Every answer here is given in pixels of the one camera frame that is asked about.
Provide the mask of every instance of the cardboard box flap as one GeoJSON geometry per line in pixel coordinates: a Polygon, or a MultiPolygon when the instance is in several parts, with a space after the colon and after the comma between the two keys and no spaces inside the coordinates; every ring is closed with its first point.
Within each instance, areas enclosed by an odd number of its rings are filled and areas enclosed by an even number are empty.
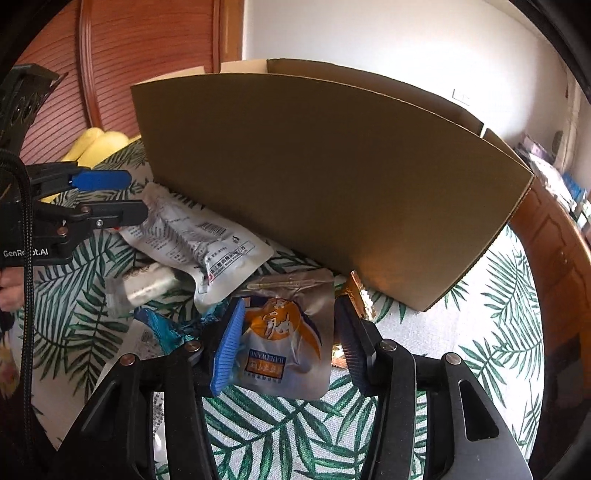
{"type": "Polygon", "coordinates": [[[515,151],[501,137],[499,137],[496,133],[494,133],[490,128],[487,128],[485,130],[482,138],[484,140],[486,140],[488,143],[490,143],[491,145],[494,145],[496,148],[498,148],[504,154],[510,156],[516,162],[520,163],[521,165],[523,165],[526,168],[529,168],[525,165],[525,162],[521,159],[521,157],[517,153],[515,153],[515,151]]]}
{"type": "Polygon", "coordinates": [[[296,59],[224,62],[222,73],[276,73],[344,83],[412,103],[480,136],[484,124],[461,106],[408,83],[333,63],[296,59]]]}
{"type": "Polygon", "coordinates": [[[205,74],[205,67],[191,67],[188,69],[177,70],[176,72],[164,73],[163,75],[158,75],[157,77],[150,78],[148,80],[144,80],[143,82],[139,82],[136,85],[140,85],[141,83],[148,83],[148,82],[157,82],[158,80],[168,80],[178,77],[190,77],[193,75],[204,75],[205,74]]]}
{"type": "Polygon", "coordinates": [[[468,130],[342,83],[225,73],[132,94],[155,181],[416,310],[482,255],[531,181],[468,130]]]}

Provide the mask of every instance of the orange logo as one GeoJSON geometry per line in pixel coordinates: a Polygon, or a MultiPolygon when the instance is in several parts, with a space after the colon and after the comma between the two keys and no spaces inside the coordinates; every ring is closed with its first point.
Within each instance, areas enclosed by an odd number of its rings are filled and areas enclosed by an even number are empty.
{"type": "Polygon", "coordinates": [[[253,332],[266,340],[283,340],[299,332],[320,358],[320,339],[302,318],[300,308],[293,301],[268,299],[262,307],[248,308],[244,321],[253,332]]]}

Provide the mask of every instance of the bed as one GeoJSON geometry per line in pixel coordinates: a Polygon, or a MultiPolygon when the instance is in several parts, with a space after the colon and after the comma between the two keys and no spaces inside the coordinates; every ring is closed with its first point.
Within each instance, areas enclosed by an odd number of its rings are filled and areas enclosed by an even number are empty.
{"type": "MultiPolygon", "coordinates": [[[[97,168],[125,168],[126,192],[99,192],[94,199],[138,194],[151,180],[141,140],[97,168]]],[[[73,205],[88,194],[70,191],[58,201],[73,205]]],[[[259,273],[316,266],[275,243],[275,255],[259,273]]],[[[38,268],[35,274],[33,405],[55,448],[92,394],[103,367],[117,358],[133,320],[108,318],[105,277],[148,262],[115,231],[95,232],[71,265],[38,268]]],[[[505,227],[474,265],[429,311],[415,312],[371,291],[376,324],[412,353],[439,358],[457,352],[494,401],[527,459],[534,446],[544,388],[540,306],[524,249],[505,227]]],[[[192,293],[174,291],[150,304],[164,315],[195,314],[192,293]]],[[[22,319],[10,332],[20,361],[22,319]]],[[[228,387],[205,402],[221,478],[357,478],[371,433],[376,400],[362,398],[345,369],[334,368],[329,392],[319,401],[264,397],[228,387]]],[[[412,479],[423,474],[426,396],[417,395],[412,479]]],[[[167,478],[165,455],[157,476],[167,478]]]]}

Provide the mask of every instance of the black cable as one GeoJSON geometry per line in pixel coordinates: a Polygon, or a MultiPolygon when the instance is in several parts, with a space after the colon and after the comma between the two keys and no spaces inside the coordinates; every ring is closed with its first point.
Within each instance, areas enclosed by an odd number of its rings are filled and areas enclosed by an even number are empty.
{"type": "Polygon", "coordinates": [[[0,149],[0,168],[12,174],[21,195],[22,209],[22,247],[24,250],[24,288],[25,323],[22,329],[21,381],[23,400],[23,421],[27,460],[35,465],[33,455],[31,385],[33,382],[33,202],[31,200],[31,180],[27,169],[18,155],[0,149]]]}

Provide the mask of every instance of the wall outlet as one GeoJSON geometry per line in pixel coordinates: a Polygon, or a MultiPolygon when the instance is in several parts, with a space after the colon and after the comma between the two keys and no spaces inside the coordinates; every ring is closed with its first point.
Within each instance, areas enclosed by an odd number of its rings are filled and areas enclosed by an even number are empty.
{"type": "Polygon", "coordinates": [[[470,97],[457,88],[453,89],[452,98],[458,102],[463,103],[464,105],[470,105],[470,97]]]}

